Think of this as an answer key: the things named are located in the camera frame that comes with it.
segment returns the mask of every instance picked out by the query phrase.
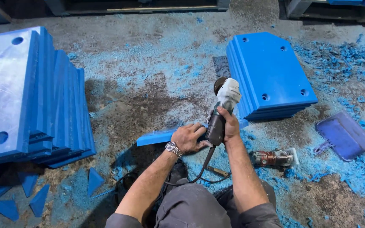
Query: silver watch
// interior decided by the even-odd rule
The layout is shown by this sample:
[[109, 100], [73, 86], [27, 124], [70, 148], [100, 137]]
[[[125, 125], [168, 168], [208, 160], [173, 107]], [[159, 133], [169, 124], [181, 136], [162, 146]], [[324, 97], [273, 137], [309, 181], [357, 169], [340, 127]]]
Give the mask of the silver watch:
[[178, 158], [181, 158], [183, 156], [183, 153], [181, 153], [180, 149], [177, 147], [177, 144], [175, 142], [167, 143], [167, 145], [165, 145], [165, 149], [167, 151], [175, 153]]

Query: dirty floor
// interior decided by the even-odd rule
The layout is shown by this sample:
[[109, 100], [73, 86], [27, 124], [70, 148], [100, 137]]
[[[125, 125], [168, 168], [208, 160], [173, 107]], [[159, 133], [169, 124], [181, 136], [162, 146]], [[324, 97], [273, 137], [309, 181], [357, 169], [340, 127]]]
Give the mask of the dirty floor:
[[[105, 178], [96, 193], [104, 192], [127, 172], [144, 170], [163, 150], [162, 144], [137, 147], [139, 136], [189, 122], [205, 122], [215, 103], [213, 83], [220, 76], [230, 76], [226, 45], [233, 35], [267, 31], [292, 43], [322, 41], [337, 45], [356, 42], [361, 33], [365, 39], [365, 25], [286, 20], [281, 5], [276, 0], [232, 0], [227, 12], [39, 18], [0, 25], [0, 33], [45, 26], [56, 49], [76, 55], [73, 63], [85, 69], [85, 92], [98, 152], [56, 170], [30, 163], [8, 165], [11, 173], [40, 173], [35, 192], [46, 183], [51, 187], [43, 217], [35, 218], [28, 206], [30, 198], [12, 182], [16, 186], [2, 199], [15, 199], [20, 219], [11, 222], [0, 215], [0, 227], [104, 227], [116, 209], [114, 194], [87, 198], [88, 168], [96, 168]], [[365, 97], [365, 83], [356, 78], [350, 78], [346, 85], [331, 85], [340, 95], [318, 90], [313, 66], [298, 57], [319, 103], [291, 119], [251, 122], [242, 132], [247, 148], [295, 147], [308, 159], [302, 154], [323, 142], [314, 124], [344, 108], [337, 96], [352, 101]], [[215, 152], [211, 165], [229, 170], [223, 150], [221, 147]], [[325, 164], [333, 152], [326, 153], [314, 159]], [[199, 171], [205, 154], [185, 158], [190, 177]], [[301, 160], [301, 169], [311, 169], [310, 164]], [[311, 182], [287, 180], [276, 170], [260, 172], [261, 178], [275, 187], [277, 212], [282, 221], [293, 225], [288, 227], [308, 227], [308, 217], [315, 228], [365, 227], [365, 195], [352, 192], [337, 173]], [[4, 173], [0, 183], [6, 183], [7, 176], [10, 174]], [[218, 179], [210, 173], [205, 176]], [[216, 192], [229, 184], [227, 180], [207, 187]]]

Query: gray pants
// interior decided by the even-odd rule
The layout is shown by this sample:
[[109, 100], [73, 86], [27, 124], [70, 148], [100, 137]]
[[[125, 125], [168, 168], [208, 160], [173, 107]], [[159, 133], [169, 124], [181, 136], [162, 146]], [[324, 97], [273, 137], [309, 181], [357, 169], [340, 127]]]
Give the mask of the gray pants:
[[[181, 179], [177, 183], [186, 183]], [[261, 181], [270, 203], [276, 207], [273, 188], [265, 181]], [[198, 228], [213, 227], [239, 228], [239, 213], [233, 201], [233, 191], [229, 189], [219, 200], [202, 185], [185, 184], [172, 189], [165, 195], [156, 215], [155, 228], [179, 227]]]

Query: bolt hole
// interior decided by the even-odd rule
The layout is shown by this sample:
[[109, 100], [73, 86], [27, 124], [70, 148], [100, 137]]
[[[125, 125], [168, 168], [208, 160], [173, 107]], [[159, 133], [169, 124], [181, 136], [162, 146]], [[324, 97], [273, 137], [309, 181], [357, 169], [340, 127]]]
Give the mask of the bolt hole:
[[305, 89], [302, 89], [301, 90], [301, 95], [302, 96], [308, 96], [309, 95], [309, 92], [307, 90], [305, 90]]
[[23, 42], [23, 38], [22, 37], [16, 37], [16, 38], [14, 38], [12, 41], [11, 41], [11, 43], [13, 44], [13, 45], [18, 45], [18, 44], [20, 44], [20, 43], [22, 43]]
[[8, 133], [7, 132], [0, 132], [0, 144], [6, 142], [8, 139]]
[[268, 101], [268, 100], [270, 100], [270, 96], [268, 96], [268, 94], [263, 94], [263, 95], [261, 95], [261, 98], [263, 99], [263, 100], [265, 100], [265, 101]]

